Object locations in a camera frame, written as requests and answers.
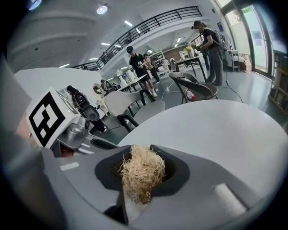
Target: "balcony railing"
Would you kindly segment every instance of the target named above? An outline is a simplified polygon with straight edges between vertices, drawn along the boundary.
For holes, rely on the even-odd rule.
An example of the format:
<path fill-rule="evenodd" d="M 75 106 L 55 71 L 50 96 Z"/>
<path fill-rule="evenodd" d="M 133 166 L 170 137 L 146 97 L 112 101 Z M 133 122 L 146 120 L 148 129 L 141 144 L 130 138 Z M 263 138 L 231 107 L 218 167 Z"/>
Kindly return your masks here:
<path fill-rule="evenodd" d="M 127 33 L 118 38 L 105 52 L 99 57 L 96 62 L 84 63 L 72 68 L 83 70 L 100 70 L 104 65 L 108 63 L 121 49 L 126 47 L 129 43 L 135 39 L 141 37 L 149 31 L 152 31 L 160 26 L 164 26 L 171 22 L 176 22 L 182 19 L 201 17 L 198 6 L 189 6 L 170 10 L 165 13 L 159 14 L 153 18 L 150 18 L 137 26 L 130 29 Z"/>

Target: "bottle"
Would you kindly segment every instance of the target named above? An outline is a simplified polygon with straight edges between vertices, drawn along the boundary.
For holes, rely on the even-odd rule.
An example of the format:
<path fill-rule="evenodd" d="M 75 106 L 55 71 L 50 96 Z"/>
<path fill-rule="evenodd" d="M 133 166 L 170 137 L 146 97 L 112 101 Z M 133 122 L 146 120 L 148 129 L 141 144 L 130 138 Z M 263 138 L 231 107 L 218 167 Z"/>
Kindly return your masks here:
<path fill-rule="evenodd" d="M 188 98 L 195 100 L 194 94 L 191 91 L 189 91 L 188 89 L 184 90 L 184 93 Z"/>

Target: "gray pants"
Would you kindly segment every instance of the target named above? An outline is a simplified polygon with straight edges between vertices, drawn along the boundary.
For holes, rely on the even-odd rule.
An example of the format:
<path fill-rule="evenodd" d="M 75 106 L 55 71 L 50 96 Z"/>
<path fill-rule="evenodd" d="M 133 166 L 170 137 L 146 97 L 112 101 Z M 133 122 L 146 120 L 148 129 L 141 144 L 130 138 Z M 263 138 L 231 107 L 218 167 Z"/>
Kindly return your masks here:
<path fill-rule="evenodd" d="M 223 51 L 217 46 L 209 49 L 210 59 L 210 80 L 213 80 L 216 75 L 215 83 L 223 84 Z"/>

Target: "white round table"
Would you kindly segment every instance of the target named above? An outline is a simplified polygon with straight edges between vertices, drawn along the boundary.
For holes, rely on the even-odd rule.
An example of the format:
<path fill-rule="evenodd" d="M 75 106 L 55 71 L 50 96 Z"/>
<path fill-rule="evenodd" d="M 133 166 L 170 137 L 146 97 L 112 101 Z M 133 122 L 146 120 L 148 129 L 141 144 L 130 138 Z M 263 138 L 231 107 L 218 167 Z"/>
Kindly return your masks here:
<path fill-rule="evenodd" d="M 234 101 L 206 100 L 168 109 L 143 122 L 118 145 L 155 144 L 212 160 L 261 197 L 286 173 L 288 136 L 270 116 Z"/>

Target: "white chair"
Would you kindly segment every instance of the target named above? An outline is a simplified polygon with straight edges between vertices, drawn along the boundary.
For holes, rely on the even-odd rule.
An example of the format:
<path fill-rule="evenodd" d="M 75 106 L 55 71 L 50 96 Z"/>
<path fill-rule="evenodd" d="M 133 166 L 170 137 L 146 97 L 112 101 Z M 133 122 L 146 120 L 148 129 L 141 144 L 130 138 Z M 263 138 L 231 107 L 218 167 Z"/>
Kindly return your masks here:
<path fill-rule="evenodd" d="M 144 99 L 144 93 L 147 94 L 151 101 L 151 103 L 147 105 Z M 134 117 L 131 117 L 129 114 L 124 114 L 127 109 L 129 109 L 132 113 L 129 106 L 138 100 L 142 101 L 144 107 L 140 108 Z M 154 115 L 165 110 L 165 102 L 156 101 L 155 98 L 146 89 L 133 93 L 125 93 L 121 91 L 111 92 L 105 97 L 105 104 L 110 111 L 110 114 L 116 117 L 120 124 L 125 126 L 128 132 L 131 132 L 132 129 L 127 125 L 125 121 L 126 119 L 129 120 L 135 127 L 137 127 L 150 117 L 153 117 Z"/>

